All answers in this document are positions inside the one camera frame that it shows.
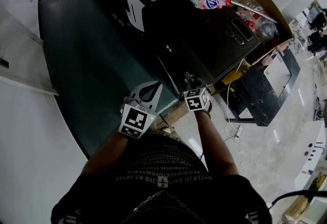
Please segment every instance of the open cardboard box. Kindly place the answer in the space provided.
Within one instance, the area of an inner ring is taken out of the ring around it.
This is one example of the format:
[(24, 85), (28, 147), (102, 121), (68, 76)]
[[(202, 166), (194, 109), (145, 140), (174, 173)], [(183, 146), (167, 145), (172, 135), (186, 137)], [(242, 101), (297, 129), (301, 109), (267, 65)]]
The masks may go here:
[[(236, 0), (237, 2), (243, 3), (243, 1), (247, 0)], [(264, 10), (268, 13), (270, 17), (277, 21), (277, 29), (280, 34), (280, 41), (275, 44), (266, 44), (259, 45), (256, 49), (254, 49), (248, 56), (245, 57), (245, 60), (250, 64), (254, 65), (261, 59), (263, 59), (266, 55), (268, 55), (275, 47), (284, 44), (291, 39), (294, 39), (294, 35), (291, 31), (290, 26), (288, 25), (286, 19), (275, 5), (272, 0), (256, 0)]]

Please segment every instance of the brown cardboard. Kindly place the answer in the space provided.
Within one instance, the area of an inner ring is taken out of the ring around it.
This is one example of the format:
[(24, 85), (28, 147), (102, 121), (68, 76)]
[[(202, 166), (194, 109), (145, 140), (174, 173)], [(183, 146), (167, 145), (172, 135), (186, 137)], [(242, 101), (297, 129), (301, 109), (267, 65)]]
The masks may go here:
[[(242, 3), (246, 0), (236, 0), (237, 2)], [(275, 19), (278, 23), (278, 31), (281, 35), (281, 40), (279, 44), (276, 45), (266, 45), (262, 46), (259, 45), (256, 49), (254, 49), (246, 58), (245, 60), (250, 63), (251, 65), (256, 64), (258, 61), (263, 59), (266, 55), (268, 55), (275, 47), (290, 41), (291, 39), (294, 39), (294, 35), (291, 31), (290, 26), (288, 25), (286, 19), (278, 9), (278, 7), (275, 5), (275, 3), (272, 0), (256, 0), (261, 4), (261, 6), (264, 8), (264, 10), (268, 13), (270, 17)]]
[(284, 212), (282, 222), (284, 224), (296, 224), (308, 209), (308, 198), (298, 196), (294, 203)]

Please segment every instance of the white box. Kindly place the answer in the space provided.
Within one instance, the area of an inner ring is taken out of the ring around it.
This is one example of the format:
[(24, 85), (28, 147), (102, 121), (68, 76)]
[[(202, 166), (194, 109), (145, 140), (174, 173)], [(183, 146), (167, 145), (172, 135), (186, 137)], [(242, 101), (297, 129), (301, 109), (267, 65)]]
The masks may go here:
[(151, 110), (143, 111), (125, 104), (118, 131), (127, 136), (139, 139), (147, 131), (155, 118), (156, 115), (154, 112), (152, 114)]
[(209, 92), (205, 87), (192, 89), (191, 91), (184, 92), (185, 102), (189, 111), (196, 111), (205, 109), (209, 100)]

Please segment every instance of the person's right arm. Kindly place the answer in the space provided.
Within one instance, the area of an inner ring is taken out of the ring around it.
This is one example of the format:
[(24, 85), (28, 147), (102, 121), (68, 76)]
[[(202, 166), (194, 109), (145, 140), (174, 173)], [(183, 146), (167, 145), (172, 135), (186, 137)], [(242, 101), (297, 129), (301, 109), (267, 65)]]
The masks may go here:
[(234, 160), (209, 115), (202, 111), (194, 113), (198, 122), (203, 154), (209, 172), (219, 177), (238, 175), (239, 172)]

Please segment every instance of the tiled floor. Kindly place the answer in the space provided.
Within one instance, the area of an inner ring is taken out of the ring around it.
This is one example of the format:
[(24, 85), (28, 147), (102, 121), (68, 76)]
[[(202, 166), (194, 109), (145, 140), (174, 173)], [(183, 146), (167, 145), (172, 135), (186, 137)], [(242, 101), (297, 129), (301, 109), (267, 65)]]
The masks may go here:
[[(301, 68), (292, 88), (291, 95), (284, 102), (274, 120), (268, 127), (255, 124), (242, 124), (238, 140), (226, 141), (240, 174), (248, 178), (256, 191), (268, 203), (285, 193), (279, 185), (278, 166), (285, 158), (299, 133), (303, 122), (312, 121), (314, 115), (314, 82), (320, 100), (327, 97), (323, 93), (325, 75), (321, 74), (320, 64), (311, 58), (307, 51), (293, 54)], [(220, 96), (213, 99), (212, 121), (223, 139), (233, 136), (236, 131), (225, 122), (227, 106)], [(179, 136), (200, 156), (202, 154), (197, 123), (193, 113), (186, 114), (174, 125)], [(272, 210), (274, 223), (278, 223), (282, 213), (293, 202), (293, 198), (283, 199)]]

